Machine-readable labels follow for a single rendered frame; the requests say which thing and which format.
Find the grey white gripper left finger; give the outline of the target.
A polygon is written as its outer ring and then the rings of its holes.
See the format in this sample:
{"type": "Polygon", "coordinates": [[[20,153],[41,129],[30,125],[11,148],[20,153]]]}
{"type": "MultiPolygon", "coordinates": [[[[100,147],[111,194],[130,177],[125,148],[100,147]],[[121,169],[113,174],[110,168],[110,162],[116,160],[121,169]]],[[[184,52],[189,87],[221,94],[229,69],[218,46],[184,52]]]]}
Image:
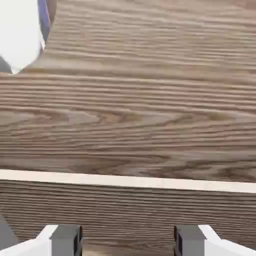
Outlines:
{"type": "Polygon", "coordinates": [[[77,224],[48,224],[36,238],[7,246],[0,256],[82,256],[83,228],[77,224]]]}

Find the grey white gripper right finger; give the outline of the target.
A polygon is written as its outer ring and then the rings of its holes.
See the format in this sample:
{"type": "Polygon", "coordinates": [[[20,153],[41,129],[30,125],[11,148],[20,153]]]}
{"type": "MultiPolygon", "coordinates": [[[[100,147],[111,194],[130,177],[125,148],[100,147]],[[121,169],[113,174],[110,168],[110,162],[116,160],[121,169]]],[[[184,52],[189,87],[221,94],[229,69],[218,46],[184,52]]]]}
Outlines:
{"type": "Polygon", "coordinates": [[[173,228],[174,256],[256,256],[256,250],[222,239],[208,224],[173,228]]]}

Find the wooden cabinet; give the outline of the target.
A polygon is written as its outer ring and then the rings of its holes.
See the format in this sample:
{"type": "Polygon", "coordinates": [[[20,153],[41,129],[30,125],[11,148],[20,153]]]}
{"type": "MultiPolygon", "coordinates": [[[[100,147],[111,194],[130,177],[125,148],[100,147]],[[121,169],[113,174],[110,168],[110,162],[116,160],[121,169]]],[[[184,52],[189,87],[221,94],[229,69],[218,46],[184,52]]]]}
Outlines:
{"type": "Polygon", "coordinates": [[[21,240],[81,225],[89,256],[173,256],[179,224],[256,250],[252,183],[0,169],[0,214],[21,240]]]}

